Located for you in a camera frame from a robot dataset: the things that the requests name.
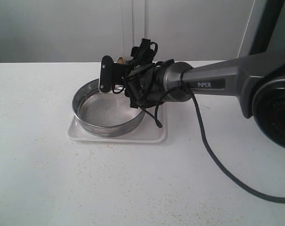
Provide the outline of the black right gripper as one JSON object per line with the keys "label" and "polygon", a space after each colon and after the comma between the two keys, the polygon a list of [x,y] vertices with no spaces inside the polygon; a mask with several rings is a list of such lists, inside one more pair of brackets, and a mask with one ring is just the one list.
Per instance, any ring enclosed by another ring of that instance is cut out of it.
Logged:
{"label": "black right gripper", "polygon": [[101,60],[101,70],[98,90],[106,94],[117,85],[123,87],[126,97],[130,99],[131,108],[150,108],[163,104],[156,97],[151,97],[155,91],[155,73],[161,62],[154,63],[158,44],[143,38],[139,46],[131,49],[131,57],[126,63],[114,62],[110,56]]}

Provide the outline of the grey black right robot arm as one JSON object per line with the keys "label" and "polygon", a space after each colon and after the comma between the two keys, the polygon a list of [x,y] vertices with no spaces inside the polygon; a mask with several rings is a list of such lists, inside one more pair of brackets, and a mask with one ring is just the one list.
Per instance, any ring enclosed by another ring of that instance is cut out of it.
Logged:
{"label": "grey black right robot arm", "polygon": [[158,44],[143,39],[131,59],[101,60],[101,93],[121,86],[132,108],[143,110],[165,102],[186,102],[193,94],[237,97],[245,118],[285,148],[285,49],[193,67],[186,62],[154,62]]}

